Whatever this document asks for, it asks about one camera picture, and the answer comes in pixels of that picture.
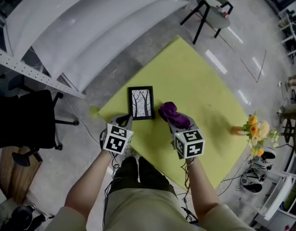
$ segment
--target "concrete floor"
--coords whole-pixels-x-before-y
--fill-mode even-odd
[[[278,18],[264,0],[229,1],[234,6],[230,16],[231,26],[223,29],[215,39],[213,37],[215,30],[204,24],[199,39],[193,47],[225,81],[247,114],[252,114],[256,110],[259,119],[265,119],[271,126],[279,128],[276,112],[281,105],[287,104],[287,101],[282,97],[281,88],[277,87],[277,83],[278,81],[284,83],[288,76],[296,72],[296,66],[290,63],[285,49],[280,44],[283,36],[278,30]],[[81,100],[66,95],[77,115],[97,140],[105,127],[105,122],[101,119],[92,120],[89,117],[90,105],[98,107],[105,105],[127,80],[176,35],[180,35],[192,45],[200,18],[194,15],[183,26],[180,26],[180,21],[195,6],[195,1],[192,1],[188,10],[179,10],[170,15],[119,54],[87,87],[86,99]],[[258,80],[261,66],[263,72]],[[284,97],[288,97],[288,93],[283,87],[282,89]],[[70,107],[64,100],[58,101],[56,115],[58,119],[62,117],[74,119]],[[57,213],[63,206],[71,186],[100,152],[100,147],[88,136],[82,124],[77,127],[58,124],[57,131],[64,149],[40,151],[44,162],[28,193],[30,201],[36,203],[44,212],[52,214]],[[276,153],[278,156],[274,168],[281,169],[286,163],[290,148],[276,149]],[[247,167],[244,160],[248,154],[249,148],[246,148],[228,173],[229,178],[234,176],[240,165],[242,166],[239,175],[243,173],[243,169]],[[110,181],[111,175],[107,174],[102,189],[105,189]],[[219,193],[230,182],[222,183],[218,189]],[[237,188],[239,181],[234,180],[220,198],[237,214],[238,209],[243,209],[243,214],[239,216],[249,222],[253,215],[249,209],[240,205],[239,196],[242,192],[236,192]],[[259,203],[260,197],[252,199]],[[103,200],[104,194],[101,191],[90,215],[87,230],[102,229]]]

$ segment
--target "yellow-green table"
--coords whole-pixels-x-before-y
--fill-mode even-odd
[[[147,66],[123,86],[99,111],[108,121],[126,114],[128,87],[153,86],[154,120],[133,121],[131,146],[179,186],[184,187],[185,172],[173,149],[168,124],[158,108],[172,101],[178,112],[192,117],[203,131],[206,145],[198,157],[213,187],[226,176],[246,146],[246,138],[233,136],[230,129],[247,120],[242,107],[217,73],[183,39],[177,37]]]

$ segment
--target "bare tree artwork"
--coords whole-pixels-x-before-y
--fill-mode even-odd
[[[151,116],[150,90],[132,90],[133,116]]]

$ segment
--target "purple cloth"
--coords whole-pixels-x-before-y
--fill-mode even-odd
[[[158,110],[158,113],[164,121],[171,122],[177,128],[190,128],[190,120],[186,116],[177,113],[177,107],[173,102],[166,102],[162,104],[162,106]]]

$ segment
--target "gray chair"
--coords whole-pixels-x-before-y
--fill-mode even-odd
[[[221,3],[221,8],[224,8],[226,6],[229,6],[228,14],[231,13],[233,6],[227,1],[227,0],[216,0]],[[215,38],[218,36],[220,30],[222,28],[228,27],[230,25],[229,19],[226,19],[217,8],[210,6],[206,0],[197,0],[198,6],[188,15],[185,17],[185,19],[180,23],[180,25],[183,25],[194,13],[199,12],[202,16],[201,23],[199,25],[198,31],[196,33],[196,36],[193,40],[193,44],[196,43],[199,33],[201,31],[201,28],[205,21],[207,21],[213,28],[218,28]]]

